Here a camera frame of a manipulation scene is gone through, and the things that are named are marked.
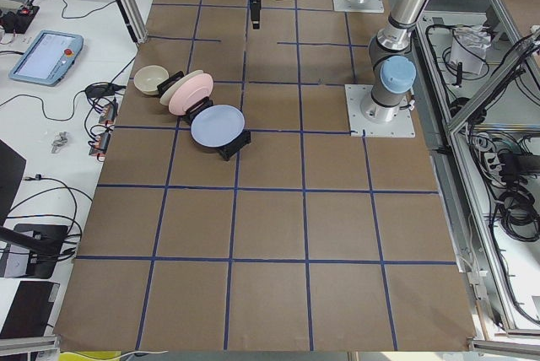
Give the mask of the light blue plate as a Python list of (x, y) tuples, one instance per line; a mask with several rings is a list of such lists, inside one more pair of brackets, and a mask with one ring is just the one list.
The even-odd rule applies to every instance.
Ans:
[(208, 148), (232, 142), (244, 130), (243, 113), (232, 105), (214, 105), (199, 113), (191, 124), (193, 139)]

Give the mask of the pink plate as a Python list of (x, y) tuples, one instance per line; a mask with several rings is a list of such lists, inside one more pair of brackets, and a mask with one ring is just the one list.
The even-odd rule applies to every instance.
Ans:
[(175, 92), (168, 105), (169, 112), (175, 116), (184, 116), (200, 100), (209, 97), (212, 91), (212, 76), (208, 73), (199, 74), (189, 79)]

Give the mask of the cream plate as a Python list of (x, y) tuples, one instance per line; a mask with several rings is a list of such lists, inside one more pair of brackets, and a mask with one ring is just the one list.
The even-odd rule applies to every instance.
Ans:
[(203, 74), (203, 70), (198, 69), (191, 73), (188, 73), (184, 77), (178, 79), (175, 83), (173, 83), (161, 96), (159, 99), (160, 104), (168, 106), (170, 103), (170, 100), (172, 99), (172, 96), (175, 94), (175, 92), (189, 79), (196, 77), (199, 74)]

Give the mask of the cream bowl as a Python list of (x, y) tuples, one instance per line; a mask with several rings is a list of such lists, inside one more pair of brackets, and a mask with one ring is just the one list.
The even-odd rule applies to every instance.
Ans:
[(169, 78), (169, 72), (159, 65), (148, 65), (140, 68), (134, 75), (136, 89), (146, 95), (155, 96), (159, 93), (158, 85)]

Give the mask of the black dish rack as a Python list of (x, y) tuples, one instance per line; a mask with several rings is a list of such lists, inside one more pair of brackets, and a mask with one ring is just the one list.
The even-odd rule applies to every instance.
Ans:
[[(186, 74), (184, 74), (182, 71), (179, 71), (166, 79), (163, 83), (158, 85), (158, 91), (159, 91), (159, 97), (178, 79), (184, 77)], [(190, 127), (191, 131), (191, 124), (195, 117), (201, 113), (203, 110), (214, 106), (214, 102), (211, 99), (211, 95), (209, 97), (204, 98), (203, 100), (200, 100), (196, 105), (191, 107), (184, 116), (178, 116), (181, 118), (182, 121), (184, 121), (187, 125)], [(236, 137), (232, 142), (222, 146), (214, 148), (216, 149), (221, 157), (228, 161), (232, 156), (237, 154), (243, 147), (245, 147), (247, 144), (251, 142), (251, 132), (245, 129), (241, 132), (241, 134)]]

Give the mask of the near teach pendant tablet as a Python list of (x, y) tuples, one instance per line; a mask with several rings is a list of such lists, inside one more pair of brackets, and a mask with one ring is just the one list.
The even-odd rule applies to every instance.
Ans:
[(83, 50), (81, 35), (42, 30), (8, 74), (13, 81), (58, 84)]

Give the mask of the crumpled white paper bag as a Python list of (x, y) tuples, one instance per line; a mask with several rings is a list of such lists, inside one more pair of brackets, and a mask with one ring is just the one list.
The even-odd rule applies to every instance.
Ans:
[(451, 30), (452, 44), (449, 64), (467, 74), (480, 75), (486, 65), (487, 50), (491, 46), (491, 37), (481, 25), (457, 26)]

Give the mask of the black monitor stand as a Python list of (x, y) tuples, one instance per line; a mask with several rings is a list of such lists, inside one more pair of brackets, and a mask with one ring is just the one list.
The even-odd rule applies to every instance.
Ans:
[[(10, 213), (23, 180), (26, 160), (1, 143), (1, 222)], [(66, 225), (17, 224), (13, 229), (1, 228), (1, 241), (6, 244), (1, 254), (1, 276), (48, 279), (53, 274), (61, 249), (68, 235)]]

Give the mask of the small metal bracket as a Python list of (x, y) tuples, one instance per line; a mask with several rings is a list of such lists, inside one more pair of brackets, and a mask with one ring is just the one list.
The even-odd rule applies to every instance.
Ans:
[(69, 142), (68, 132), (59, 132), (51, 143), (51, 153), (57, 154)]

